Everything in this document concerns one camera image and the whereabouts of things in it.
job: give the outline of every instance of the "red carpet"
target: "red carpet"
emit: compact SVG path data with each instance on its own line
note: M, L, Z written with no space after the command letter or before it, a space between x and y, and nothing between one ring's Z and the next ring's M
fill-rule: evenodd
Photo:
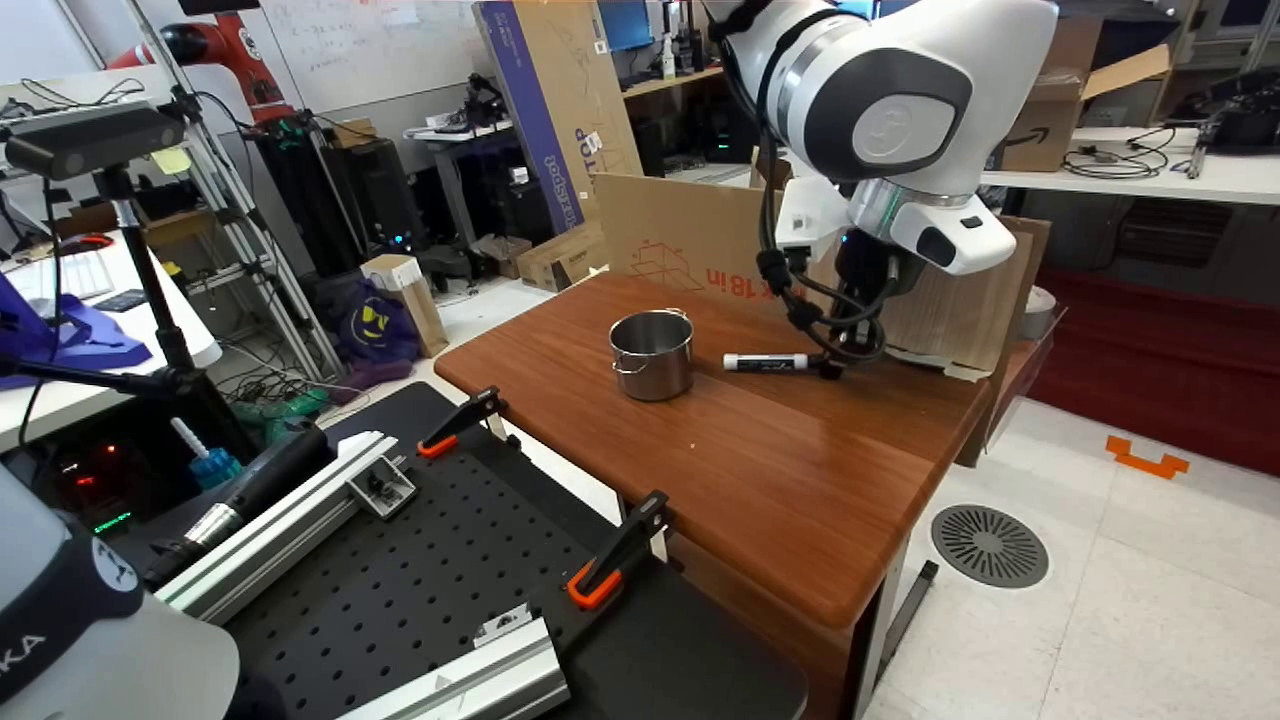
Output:
M1280 474L1280 310L1044 277L1070 308L1037 401Z

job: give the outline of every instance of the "cable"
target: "cable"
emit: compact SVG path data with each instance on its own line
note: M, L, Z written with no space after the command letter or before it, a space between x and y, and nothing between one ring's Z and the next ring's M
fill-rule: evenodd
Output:
M227 98L220 98L214 92L193 92L193 97L204 97L208 105L215 105L232 119L237 130L259 130L247 119L239 119Z
M41 187L44 187L44 223L48 223L48 241L52 241L52 347L48 347L48 359L44 359L44 366L52 366L58 352L63 343L63 305L59 305L59 296L63 296L63 252L59 252L59 241L58 241L58 228L52 228L52 185L48 185L48 177L41 178ZM15 447L30 447L30 423L32 423L41 393L44 393L44 377L37 377L37 387L30 395L30 406L25 406L25 420L15 423Z
M1141 136L1128 136L1126 148L1097 148L1084 145L1082 152L1070 154L1073 177L1092 177L1092 178L1152 178L1168 166L1168 145L1175 141L1180 127L1152 127Z
M98 97L93 105L120 105L128 92L147 92L147 89L146 89L146 78L126 75L106 97Z
M762 249L775 252L775 145L769 127L762 127L762 154L763 154Z
M822 282L822 280L813 280L813 277L799 277L799 272L796 272L796 282L804 282L804 287L813 287L813 291L822 291L822 296L841 299L841 305L853 308L849 319L824 319L824 322L832 322L832 327L849 327L849 322L857 322L857 319L874 319L874 314L886 308L886 299L887 299L887 282L886 282L886 291L880 291L874 305L863 305L863 299L857 299L857 296L844 296L841 287L830 287L830 282Z
M63 97L63 92L41 82L37 75L25 75L20 89L32 92L32 97L41 97L44 105L58 105L58 106L90 106L90 105L80 105L78 97Z

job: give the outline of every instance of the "floor drain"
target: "floor drain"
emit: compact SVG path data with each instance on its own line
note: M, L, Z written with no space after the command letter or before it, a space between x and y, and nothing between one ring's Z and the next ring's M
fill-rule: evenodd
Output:
M933 545L956 573L992 588L1033 588L1048 573L1040 536L981 502L946 506L933 521Z

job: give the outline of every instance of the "metal frame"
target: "metal frame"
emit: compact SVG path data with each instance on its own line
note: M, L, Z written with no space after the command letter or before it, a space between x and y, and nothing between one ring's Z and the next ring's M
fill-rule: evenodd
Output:
M1270 4L1260 25L1241 25L1227 28L1225 10L1227 0L1180 0L1175 4L1187 19L1183 19L1183 39L1180 39L1180 64L1187 67L1225 67L1225 72L1248 72L1260 67L1270 58L1270 53L1280 53L1280 0ZM1241 58L1227 64L1193 64L1198 46L1241 46Z
M98 67L108 67L106 53L93 42L93 37L85 33L78 7L68 0L58 0L58 10L68 19L68 28L78 33L80 46L93 57Z
M393 447L385 431L344 441L328 467L167 581L155 598L208 624L232 621L364 502L393 517L418 491Z
M489 621L472 650L349 710L344 720L460 720L460 715L546 715L570 703L570 681L549 621L525 603Z
M153 58L173 75L173 82L193 97L193 78L182 72L173 58L160 28L147 19L141 0L128 0L135 10L135 25L146 33L146 42ZM341 355L325 331L325 322L313 310L313 299L295 282L282 243L273 241L264 213L258 206L251 192L244 187L232 154L225 145L208 130L204 119L190 119L190 141L193 154L193 178L200 194L208 198L214 214L220 221L227 243L239 254L239 268L227 268L220 277L247 277L251 287L259 291L264 308L273 310L286 343L293 347L295 364L304 377L325 378L341 370Z

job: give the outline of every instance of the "monitor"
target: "monitor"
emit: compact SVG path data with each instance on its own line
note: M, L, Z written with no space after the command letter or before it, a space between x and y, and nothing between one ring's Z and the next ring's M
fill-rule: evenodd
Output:
M613 53L634 53L652 42L647 0L596 0L604 37Z

